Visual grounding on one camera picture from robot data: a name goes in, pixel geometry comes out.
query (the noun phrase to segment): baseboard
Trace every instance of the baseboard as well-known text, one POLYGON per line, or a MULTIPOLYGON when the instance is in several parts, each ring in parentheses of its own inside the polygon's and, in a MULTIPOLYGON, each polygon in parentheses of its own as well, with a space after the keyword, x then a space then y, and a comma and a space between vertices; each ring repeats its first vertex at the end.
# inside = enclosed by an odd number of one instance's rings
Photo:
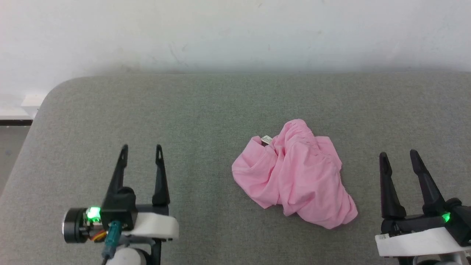
POLYGON ((31 126, 32 120, 0 120, 0 126, 31 126))
POLYGON ((8 98, 8 96, 0 94, 0 121, 33 120, 45 97, 46 95, 27 94, 8 98))

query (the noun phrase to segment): crumpled garment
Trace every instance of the crumpled garment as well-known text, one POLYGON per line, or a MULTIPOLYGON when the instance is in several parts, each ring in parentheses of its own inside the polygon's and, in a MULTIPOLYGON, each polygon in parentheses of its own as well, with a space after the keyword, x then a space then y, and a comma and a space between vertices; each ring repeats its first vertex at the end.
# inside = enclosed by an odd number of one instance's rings
POLYGON ((235 182, 264 209, 283 205, 286 216, 332 229, 358 214, 340 179, 342 162, 329 137, 314 136, 303 120, 287 122, 263 146, 252 137, 232 164, 235 182))

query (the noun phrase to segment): sofa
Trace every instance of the sofa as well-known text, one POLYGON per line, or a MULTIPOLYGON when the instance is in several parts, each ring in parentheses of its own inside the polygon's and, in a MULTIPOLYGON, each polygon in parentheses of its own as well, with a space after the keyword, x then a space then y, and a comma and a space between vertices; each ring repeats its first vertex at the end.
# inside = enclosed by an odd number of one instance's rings
POLYGON ((409 150, 419 151, 445 199, 471 203, 471 74, 122 75, 72 79, 45 98, 0 198, 0 264, 100 264, 102 245, 66 244, 71 207, 100 205, 123 144, 124 184, 137 203, 154 192, 161 144, 170 215, 180 237, 162 264, 397 264, 378 255, 378 156, 388 153, 408 214, 423 199, 409 150), (262 209, 231 165, 254 135, 303 119, 329 136, 358 208, 326 229, 262 209))

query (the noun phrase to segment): white wall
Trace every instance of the white wall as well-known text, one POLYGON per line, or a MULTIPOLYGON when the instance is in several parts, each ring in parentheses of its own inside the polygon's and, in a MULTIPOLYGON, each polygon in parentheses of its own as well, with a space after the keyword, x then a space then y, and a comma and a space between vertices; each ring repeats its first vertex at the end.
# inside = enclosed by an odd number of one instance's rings
POLYGON ((468 0, 0 0, 0 118, 86 75, 470 71, 470 14, 468 0))

